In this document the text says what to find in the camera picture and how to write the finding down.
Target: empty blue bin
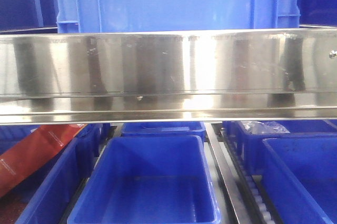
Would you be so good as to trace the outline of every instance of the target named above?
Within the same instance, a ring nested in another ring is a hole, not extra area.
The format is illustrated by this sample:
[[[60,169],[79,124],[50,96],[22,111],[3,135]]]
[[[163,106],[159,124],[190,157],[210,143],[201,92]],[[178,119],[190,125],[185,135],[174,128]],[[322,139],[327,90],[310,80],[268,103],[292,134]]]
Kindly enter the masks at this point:
[[[206,128],[200,121],[125,123],[122,136],[198,135],[205,141]]]
[[[106,137],[104,127],[105,124],[88,125],[62,152],[12,190],[12,194],[27,204],[16,224],[59,223],[78,185],[91,175],[96,143]],[[31,128],[2,126],[0,132],[5,135],[12,135],[13,132],[28,135]],[[0,139],[0,154],[18,141],[20,139]]]
[[[56,0],[0,0],[0,30],[56,26]]]
[[[289,28],[297,0],[58,0],[60,33]]]
[[[262,183],[284,224],[337,223],[337,138],[263,142]]]
[[[68,224],[220,223],[198,136],[118,137],[107,145]]]
[[[337,127],[324,120],[281,120],[277,122],[290,133],[250,134],[240,121],[236,122],[236,133],[232,137],[235,137],[237,142],[237,154],[241,156],[243,165],[250,175],[259,175],[263,172],[263,139],[293,135],[337,135]]]

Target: red packaging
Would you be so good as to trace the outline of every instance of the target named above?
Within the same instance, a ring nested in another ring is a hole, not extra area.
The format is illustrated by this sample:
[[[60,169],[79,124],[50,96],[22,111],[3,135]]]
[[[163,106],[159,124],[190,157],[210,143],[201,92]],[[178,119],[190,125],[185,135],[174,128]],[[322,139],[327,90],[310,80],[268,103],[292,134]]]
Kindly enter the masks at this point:
[[[0,155],[0,197],[56,156],[85,126],[42,125]]]

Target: stainless steel rail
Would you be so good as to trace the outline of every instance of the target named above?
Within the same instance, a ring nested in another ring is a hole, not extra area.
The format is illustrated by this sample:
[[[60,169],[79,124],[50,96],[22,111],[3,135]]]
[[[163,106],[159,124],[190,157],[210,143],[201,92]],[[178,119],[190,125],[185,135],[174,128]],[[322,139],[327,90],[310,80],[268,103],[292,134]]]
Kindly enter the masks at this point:
[[[0,124],[337,118],[337,28],[0,35]]]

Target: clear plastic wrap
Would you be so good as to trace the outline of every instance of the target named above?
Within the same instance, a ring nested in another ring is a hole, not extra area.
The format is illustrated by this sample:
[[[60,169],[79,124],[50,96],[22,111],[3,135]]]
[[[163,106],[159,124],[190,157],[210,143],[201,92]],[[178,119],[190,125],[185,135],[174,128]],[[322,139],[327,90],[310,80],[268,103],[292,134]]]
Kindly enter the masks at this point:
[[[287,128],[276,121],[241,121],[241,123],[251,134],[290,133]]]

